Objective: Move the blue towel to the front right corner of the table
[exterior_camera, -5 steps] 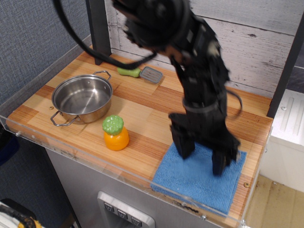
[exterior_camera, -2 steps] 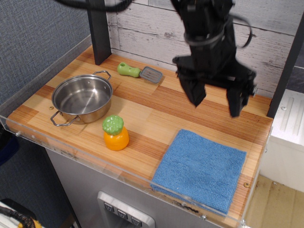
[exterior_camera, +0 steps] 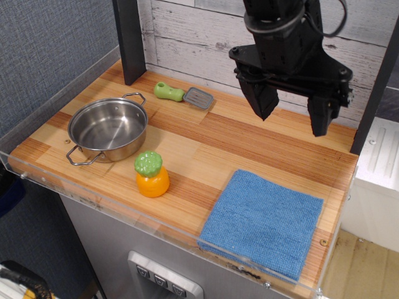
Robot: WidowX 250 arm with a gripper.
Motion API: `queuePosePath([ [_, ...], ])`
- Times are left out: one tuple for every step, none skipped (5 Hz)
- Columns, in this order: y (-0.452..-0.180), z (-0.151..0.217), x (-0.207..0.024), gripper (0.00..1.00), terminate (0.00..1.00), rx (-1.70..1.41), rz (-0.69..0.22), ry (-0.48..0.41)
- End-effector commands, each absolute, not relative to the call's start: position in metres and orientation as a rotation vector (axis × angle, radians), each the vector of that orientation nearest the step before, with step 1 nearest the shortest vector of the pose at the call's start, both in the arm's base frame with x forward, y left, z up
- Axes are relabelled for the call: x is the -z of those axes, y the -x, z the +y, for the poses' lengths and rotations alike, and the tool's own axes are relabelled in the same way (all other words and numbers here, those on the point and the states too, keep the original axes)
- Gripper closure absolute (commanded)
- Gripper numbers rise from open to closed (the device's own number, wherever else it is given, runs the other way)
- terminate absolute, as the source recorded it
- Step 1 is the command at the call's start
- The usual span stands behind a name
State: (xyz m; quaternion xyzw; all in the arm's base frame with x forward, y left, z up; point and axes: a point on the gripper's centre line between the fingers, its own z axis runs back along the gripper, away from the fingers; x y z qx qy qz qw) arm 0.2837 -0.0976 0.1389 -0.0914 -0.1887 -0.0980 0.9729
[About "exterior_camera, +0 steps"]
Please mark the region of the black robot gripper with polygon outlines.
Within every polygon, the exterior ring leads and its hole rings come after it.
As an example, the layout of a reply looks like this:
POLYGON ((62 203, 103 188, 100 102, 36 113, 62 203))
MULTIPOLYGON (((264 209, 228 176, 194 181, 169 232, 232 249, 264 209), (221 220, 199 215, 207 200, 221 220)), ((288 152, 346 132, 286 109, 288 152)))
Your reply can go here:
POLYGON ((320 12, 246 12, 253 45, 233 47, 229 57, 242 93, 265 120, 279 103, 278 90, 308 98, 312 132, 325 136, 340 107, 352 99, 353 72, 325 53, 320 12))

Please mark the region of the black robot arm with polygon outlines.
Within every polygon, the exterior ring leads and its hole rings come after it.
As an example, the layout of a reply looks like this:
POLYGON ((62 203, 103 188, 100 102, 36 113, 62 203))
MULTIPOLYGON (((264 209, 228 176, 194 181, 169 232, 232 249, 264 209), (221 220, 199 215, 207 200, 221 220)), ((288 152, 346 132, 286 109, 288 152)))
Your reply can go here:
POLYGON ((278 92, 307 97, 314 136, 324 136, 341 107, 352 100, 353 72, 323 46, 318 1, 245 1, 244 23, 253 45, 233 47, 229 57, 242 93, 265 120, 279 103, 278 92))

